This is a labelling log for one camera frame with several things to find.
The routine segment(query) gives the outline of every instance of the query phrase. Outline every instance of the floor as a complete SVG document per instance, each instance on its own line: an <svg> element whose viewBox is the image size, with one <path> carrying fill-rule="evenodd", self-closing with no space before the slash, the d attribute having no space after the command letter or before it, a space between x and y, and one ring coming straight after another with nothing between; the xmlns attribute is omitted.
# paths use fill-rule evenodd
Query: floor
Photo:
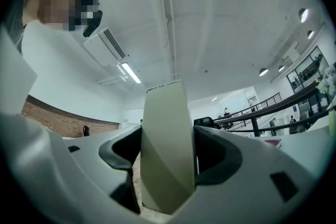
<svg viewBox="0 0 336 224"><path fill-rule="evenodd" d="M137 156L133 164L133 183L136 198L138 199L138 204L140 206L141 214L140 217L145 218L154 223L166 223L170 220L171 216L160 212L153 211L142 205L141 201L141 182L140 182L140 154Z"/></svg>

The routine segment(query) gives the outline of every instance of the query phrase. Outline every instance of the green vase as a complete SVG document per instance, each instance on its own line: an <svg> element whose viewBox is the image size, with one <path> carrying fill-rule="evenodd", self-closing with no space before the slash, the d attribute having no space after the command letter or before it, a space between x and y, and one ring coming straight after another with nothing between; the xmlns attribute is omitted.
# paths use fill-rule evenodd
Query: green vase
<svg viewBox="0 0 336 224"><path fill-rule="evenodd" d="M328 121L329 121L329 134L331 136L335 136L336 135L336 112L334 109L329 111Z"/></svg>

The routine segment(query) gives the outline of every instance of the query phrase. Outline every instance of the air conditioning vent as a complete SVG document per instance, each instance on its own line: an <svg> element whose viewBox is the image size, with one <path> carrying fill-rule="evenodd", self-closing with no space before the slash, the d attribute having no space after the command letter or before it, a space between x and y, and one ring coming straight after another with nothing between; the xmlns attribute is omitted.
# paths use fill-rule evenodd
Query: air conditioning vent
<svg viewBox="0 0 336 224"><path fill-rule="evenodd" d="M103 31L103 34L105 35L105 37L107 38L107 40L111 43L111 45L115 48L115 50L117 51L117 53L120 55L121 59L125 58L126 54L119 47L118 43L116 42L116 40L112 36L110 30L106 29L105 31Z"/></svg>

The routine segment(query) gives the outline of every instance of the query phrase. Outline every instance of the neck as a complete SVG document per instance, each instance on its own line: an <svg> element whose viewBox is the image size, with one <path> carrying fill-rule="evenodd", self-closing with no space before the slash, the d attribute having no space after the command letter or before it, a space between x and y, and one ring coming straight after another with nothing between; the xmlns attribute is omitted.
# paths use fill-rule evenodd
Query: neck
<svg viewBox="0 0 336 224"><path fill-rule="evenodd" d="M37 20L37 12L39 8L39 0L24 0L22 23L27 25L33 20Z"/></svg>

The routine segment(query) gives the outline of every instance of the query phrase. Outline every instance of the gray shirt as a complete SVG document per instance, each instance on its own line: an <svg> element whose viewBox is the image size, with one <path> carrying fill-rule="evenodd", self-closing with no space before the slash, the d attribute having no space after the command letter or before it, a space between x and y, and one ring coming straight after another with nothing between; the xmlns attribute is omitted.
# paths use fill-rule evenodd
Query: gray shirt
<svg viewBox="0 0 336 224"><path fill-rule="evenodd" d="M24 0L13 0L5 14L3 24L14 43L16 49L22 54L21 44L24 27L22 23Z"/></svg>

